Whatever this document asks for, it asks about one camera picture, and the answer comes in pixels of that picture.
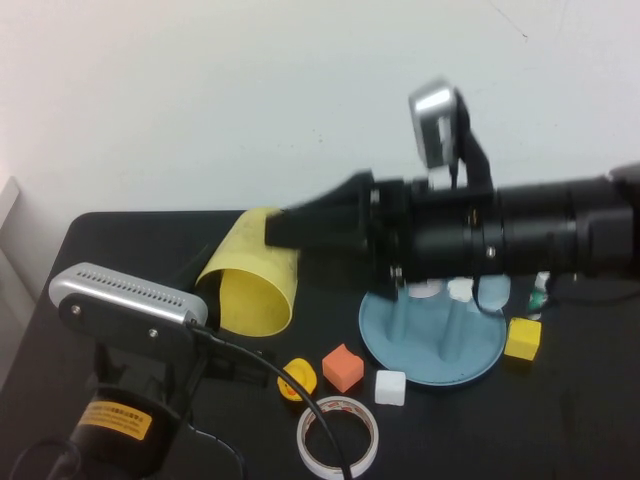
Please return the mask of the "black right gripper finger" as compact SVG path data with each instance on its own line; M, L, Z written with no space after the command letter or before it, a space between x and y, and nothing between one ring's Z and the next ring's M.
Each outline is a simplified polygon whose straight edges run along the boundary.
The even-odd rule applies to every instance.
M337 187L312 199L287 207L287 210L325 208L339 205L358 205L363 196L368 196L374 184L371 170L356 172Z
M368 235L357 206L300 207L270 214L265 244L309 250L366 250Z

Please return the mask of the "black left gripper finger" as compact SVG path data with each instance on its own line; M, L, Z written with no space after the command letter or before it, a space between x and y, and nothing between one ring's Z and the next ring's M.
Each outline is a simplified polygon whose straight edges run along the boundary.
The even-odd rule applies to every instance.
M237 351L214 349L201 346L202 354L207 356L207 365L203 378L237 382L266 388L271 378L271 370L261 362Z
M213 244L205 245L186 265L172 277L172 287L190 292L215 252Z

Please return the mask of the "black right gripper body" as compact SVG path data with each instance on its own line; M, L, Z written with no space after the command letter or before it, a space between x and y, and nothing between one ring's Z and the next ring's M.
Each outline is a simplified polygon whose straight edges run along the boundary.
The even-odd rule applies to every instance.
M375 277L386 299L413 283L500 272L500 202L491 188L433 190L424 181L383 182L369 210Z

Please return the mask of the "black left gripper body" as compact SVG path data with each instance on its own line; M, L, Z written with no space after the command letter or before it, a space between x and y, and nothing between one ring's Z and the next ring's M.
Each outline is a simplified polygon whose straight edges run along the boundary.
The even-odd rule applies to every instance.
M149 404L171 415L186 415L207 363L200 350L165 362L97 343L88 384L94 396L103 400Z

